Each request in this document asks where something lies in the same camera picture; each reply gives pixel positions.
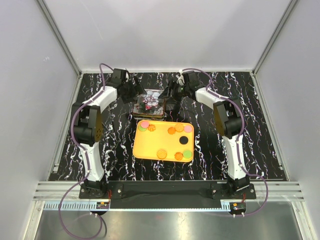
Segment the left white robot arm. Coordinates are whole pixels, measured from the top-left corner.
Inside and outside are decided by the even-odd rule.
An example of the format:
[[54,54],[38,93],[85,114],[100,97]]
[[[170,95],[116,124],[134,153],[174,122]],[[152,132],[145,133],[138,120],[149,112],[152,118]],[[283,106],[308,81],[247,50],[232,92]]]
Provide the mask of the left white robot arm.
[[80,182],[97,198],[103,198],[108,193],[99,150],[103,135],[102,112],[119,98],[127,104],[147,93],[138,80],[130,79],[127,69],[114,68],[108,81],[103,71],[100,75],[100,90],[88,100],[74,103],[70,119],[71,138],[84,158],[85,176]]

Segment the gold tin lid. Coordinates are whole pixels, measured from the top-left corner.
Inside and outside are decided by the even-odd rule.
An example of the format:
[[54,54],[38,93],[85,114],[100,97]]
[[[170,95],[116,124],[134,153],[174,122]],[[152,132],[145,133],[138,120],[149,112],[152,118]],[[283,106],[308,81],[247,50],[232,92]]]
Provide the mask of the gold tin lid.
[[141,94],[137,97],[131,114],[165,116],[166,100],[159,98],[163,90],[146,89],[145,91],[146,94]]

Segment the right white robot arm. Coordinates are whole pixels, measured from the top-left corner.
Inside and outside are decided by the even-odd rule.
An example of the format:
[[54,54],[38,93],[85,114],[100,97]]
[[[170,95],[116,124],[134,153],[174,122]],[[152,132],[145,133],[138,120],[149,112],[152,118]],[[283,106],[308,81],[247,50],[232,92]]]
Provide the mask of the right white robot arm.
[[177,79],[171,79],[159,96],[168,104],[179,104],[184,97],[213,110],[215,128],[223,138],[228,163],[224,188],[230,197],[239,198],[250,185],[243,154],[245,122],[240,102],[214,92],[209,86],[204,87],[194,68],[181,70]]

